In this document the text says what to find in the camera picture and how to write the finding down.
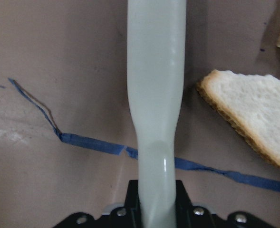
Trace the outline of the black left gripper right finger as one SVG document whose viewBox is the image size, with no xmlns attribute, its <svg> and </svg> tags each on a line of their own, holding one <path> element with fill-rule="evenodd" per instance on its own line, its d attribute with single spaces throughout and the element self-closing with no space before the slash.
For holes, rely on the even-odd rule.
<svg viewBox="0 0 280 228">
<path fill-rule="evenodd" d="M 186 214 L 192 207 L 192 202 L 181 180 L 176 180 L 176 215 Z"/>
</svg>

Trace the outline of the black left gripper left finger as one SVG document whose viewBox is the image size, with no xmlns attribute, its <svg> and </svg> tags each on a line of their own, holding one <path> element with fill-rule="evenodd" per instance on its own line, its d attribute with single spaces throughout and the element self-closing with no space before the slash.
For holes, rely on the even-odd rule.
<svg viewBox="0 0 280 228">
<path fill-rule="evenodd" d="M 138 194 L 138 180 L 129 181 L 124 207 L 136 215 L 141 215 L 141 206 Z"/>
</svg>

